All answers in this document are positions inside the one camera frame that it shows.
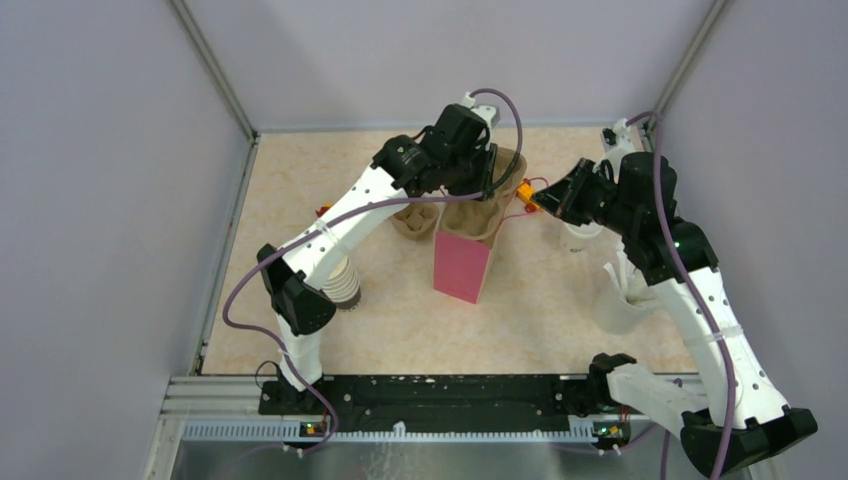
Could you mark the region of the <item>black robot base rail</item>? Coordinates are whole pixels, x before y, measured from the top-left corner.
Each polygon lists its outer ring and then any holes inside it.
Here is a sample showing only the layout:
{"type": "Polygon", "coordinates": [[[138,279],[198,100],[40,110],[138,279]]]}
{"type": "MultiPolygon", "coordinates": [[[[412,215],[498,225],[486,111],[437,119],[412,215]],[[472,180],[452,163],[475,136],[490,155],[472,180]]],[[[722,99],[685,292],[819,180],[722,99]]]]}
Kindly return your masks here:
{"type": "Polygon", "coordinates": [[[565,432],[577,419],[623,419],[619,404],[602,401],[583,375],[326,375],[298,393],[285,380],[263,384],[258,412],[268,416],[335,412],[341,433],[565,432]]]}

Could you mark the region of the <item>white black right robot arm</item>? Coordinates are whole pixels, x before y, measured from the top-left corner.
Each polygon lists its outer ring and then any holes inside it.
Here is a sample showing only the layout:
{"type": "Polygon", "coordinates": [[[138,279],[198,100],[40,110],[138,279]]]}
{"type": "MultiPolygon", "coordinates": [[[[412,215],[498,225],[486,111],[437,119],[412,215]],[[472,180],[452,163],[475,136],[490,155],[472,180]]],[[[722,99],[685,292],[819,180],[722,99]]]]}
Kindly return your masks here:
{"type": "Polygon", "coordinates": [[[627,260],[669,312],[703,386],[693,394],[623,355],[599,354],[586,385],[600,412],[631,407],[675,435],[690,463],[718,479],[813,435],[813,413],[793,407],[765,373],[724,289],[705,233],[675,213],[675,170],[658,149],[633,145],[633,121],[604,132],[600,161],[581,159],[532,199],[575,227],[621,237],[627,260]]]}

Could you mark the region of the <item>pink paper gift bag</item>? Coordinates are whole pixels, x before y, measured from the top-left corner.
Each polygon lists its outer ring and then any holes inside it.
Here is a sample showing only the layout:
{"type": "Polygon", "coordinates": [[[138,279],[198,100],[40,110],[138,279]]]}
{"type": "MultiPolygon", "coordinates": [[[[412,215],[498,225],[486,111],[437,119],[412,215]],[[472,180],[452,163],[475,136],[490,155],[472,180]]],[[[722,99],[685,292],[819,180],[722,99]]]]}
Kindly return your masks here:
{"type": "MultiPolygon", "coordinates": [[[[549,180],[541,176],[524,179],[531,181],[535,191],[549,185],[549,180]]],[[[527,214],[524,211],[524,204],[514,196],[506,209],[499,232],[506,221],[534,215],[538,211],[539,209],[533,214],[527,214]]],[[[467,303],[479,303],[489,267],[495,257],[499,232],[494,245],[489,248],[476,241],[438,232],[436,227],[433,288],[467,303]]]]}

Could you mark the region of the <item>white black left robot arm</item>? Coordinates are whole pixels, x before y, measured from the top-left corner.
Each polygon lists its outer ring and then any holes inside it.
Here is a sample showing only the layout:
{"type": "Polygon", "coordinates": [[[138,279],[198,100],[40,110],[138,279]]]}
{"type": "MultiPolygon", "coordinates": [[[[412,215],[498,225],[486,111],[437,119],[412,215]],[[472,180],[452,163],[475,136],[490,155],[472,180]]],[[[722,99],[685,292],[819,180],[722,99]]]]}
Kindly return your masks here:
{"type": "Polygon", "coordinates": [[[258,252],[287,352],[282,398],[292,410],[308,413],[320,401],[321,331],[337,311],[325,291],[332,272],[380,224],[411,203],[427,201],[429,193],[480,196],[492,182],[491,131],[499,117],[490,105],[446,106],[417,137],[389,138],[350,189],[303,233],[258,252]]]}

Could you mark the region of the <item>white paper coffee cup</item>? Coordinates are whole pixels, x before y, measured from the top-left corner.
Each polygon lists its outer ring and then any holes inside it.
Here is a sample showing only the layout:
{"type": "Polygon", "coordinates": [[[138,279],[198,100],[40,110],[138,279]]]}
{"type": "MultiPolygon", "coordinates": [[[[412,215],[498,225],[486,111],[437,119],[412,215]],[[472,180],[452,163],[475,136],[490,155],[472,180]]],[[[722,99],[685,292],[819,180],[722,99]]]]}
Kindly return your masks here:
{"type": "Polygon", "coordinates": [[[581,252],[591,245],[602,231],[603,227],[596,223],[580,226],[564,223],[559,237],[560,245],[568,252],[581,252]]]}

